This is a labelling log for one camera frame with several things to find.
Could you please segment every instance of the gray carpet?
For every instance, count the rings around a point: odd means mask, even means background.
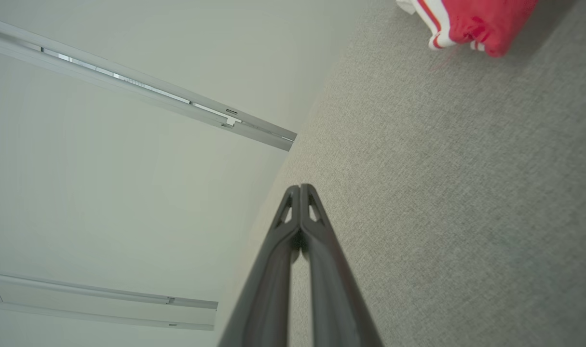
[[[540,0],[500,59],[430,51],[391,3],[364,18],[218,314],[308,182],[386,346],[586,346],[586,0]],[[307,263],[292,281],[291,345],[309,346]]]

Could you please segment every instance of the red and white garment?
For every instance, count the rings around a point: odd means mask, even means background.
[[[471,44],[492,57],[505,55],[537,0],[396,0],[418,13],[432,31],[430,49]]]

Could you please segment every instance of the textured gray surface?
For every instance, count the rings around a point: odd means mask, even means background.
[[[386,346],[586,346],[586,1],[541,1],[511,53],[427,49],[366,15],[256,221],[317,187]],[[291,345],[311,345],[297,261]]]

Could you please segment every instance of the red cloth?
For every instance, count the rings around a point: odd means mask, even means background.
[[[432,31],[430,48],[471,42],[471,48],[493,57],[507,53],[536,4],[537,0],[413,0]]]

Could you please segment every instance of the white panel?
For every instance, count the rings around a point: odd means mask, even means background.
[[[0,20],[299,132],[366,3],[0,0]]]
[[[216,317],[216,310],[213,309],[97,298],[95,296],[53,292],[52,290],[7,283],[0,283],[0,294],[5,303],[101,314],[104,316],[211,325],[213,325]]]
[[[218,301],[285,156],[0,55],[0,271]]]
[[[0,347],[215,347],[214,333],[104,323],[0,309]]]

